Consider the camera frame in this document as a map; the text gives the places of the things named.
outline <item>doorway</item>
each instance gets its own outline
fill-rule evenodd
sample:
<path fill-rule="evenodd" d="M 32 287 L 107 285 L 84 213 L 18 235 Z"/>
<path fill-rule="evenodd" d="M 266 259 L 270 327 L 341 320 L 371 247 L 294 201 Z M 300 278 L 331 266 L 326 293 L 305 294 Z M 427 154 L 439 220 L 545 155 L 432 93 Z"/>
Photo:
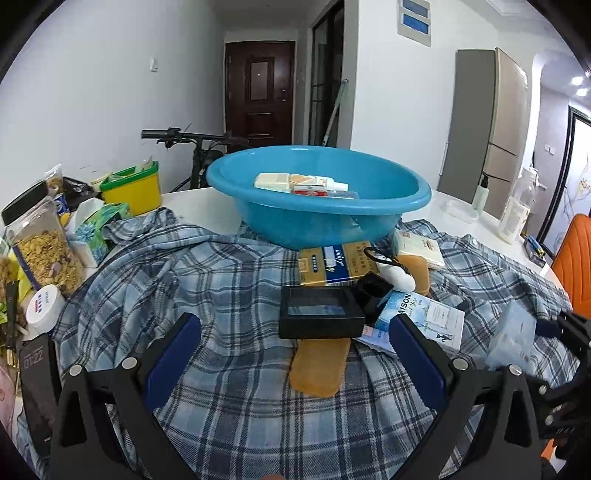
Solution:
<path fill-rule="evenodd" d="M 291 145 L 295 46 L 226 44 L 226 129 L 253 148 Z"/>
<path fill-rule="evenodd" d="M 310 95 L 310 145 L 322 145 L 335 106 L 343 76 L 345 42 L 345 3 L 338 2 L 312 29 L 312 90 Z M 329 134 L 329 147 L 335 147 L 339 114 Z"/>
<path fill-rule="evenodd" d="M 591 119 L 569 107 L 567 149 L 539 242 L 554 259 L 577 213 L 591 215 Z"/>

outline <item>ceiling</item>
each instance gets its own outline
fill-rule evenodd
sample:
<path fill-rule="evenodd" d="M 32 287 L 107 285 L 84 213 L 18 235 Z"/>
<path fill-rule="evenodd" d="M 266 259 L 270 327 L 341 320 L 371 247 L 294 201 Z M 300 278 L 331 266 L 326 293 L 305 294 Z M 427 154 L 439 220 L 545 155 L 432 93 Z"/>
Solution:
<path fill-rule="evenodd" d="M 571 84 L 573 78 L 579 76 L 583 77 L 583 84 Z M 591 108 L 591 80 L 583 75 L 583 69 L 574 57 L 564 56 L 547 63 L 542 70 L 542 85 Z M 589 89 L 586 97 L 577 95 L 580 88 Z"/>
<path fill-rule="evenodd" d="M 211 0 L 227 28 L 299 28 L 314 0 Z"/>
<path fill-rule="evenodd" d="M 539 19 L 541 15 L 527 0 L 486 0 L 504 17 Z"/>

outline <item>jar of cereal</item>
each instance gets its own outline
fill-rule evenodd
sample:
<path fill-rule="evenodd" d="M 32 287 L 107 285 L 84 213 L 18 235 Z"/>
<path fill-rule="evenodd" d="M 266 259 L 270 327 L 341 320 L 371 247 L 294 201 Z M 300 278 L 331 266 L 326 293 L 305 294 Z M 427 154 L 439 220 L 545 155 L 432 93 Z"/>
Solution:
<path fill-rule="evenodd" d="M 84 269 L 68 245 L 56 204 L 41 181 L 2 211 L 6 239 L 35 290 L 56 285 L 71 295 L 84 280 Z"/>

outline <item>handlebar grip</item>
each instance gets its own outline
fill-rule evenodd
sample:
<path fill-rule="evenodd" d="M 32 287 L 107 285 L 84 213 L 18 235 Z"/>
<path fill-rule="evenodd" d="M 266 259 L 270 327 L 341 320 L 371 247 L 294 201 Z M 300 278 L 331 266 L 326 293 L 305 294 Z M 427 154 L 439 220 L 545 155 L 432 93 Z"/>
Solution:
<path fill-rule="evenodd" d="M 168 136 L 167 130 L 142 130 L 142 139 L 160 140 Z"/>

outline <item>blue plastic basin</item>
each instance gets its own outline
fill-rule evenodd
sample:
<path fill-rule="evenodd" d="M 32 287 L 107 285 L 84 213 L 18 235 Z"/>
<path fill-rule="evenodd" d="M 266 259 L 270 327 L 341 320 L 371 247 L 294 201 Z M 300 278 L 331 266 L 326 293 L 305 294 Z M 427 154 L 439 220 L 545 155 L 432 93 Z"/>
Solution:
<path fill-rule="evenodd" d="M 360 200 L 310 197 L 254 188 L 259 173 L 300 173 L 348 183 Z M 351 150 L 265 147 L 216 160 L 207 182 L 233 197 L 242 220 L 282 247 L 300 250 L 377 241 L 404 212 L 431 200 L 428 183 L 402 165 Z"/>

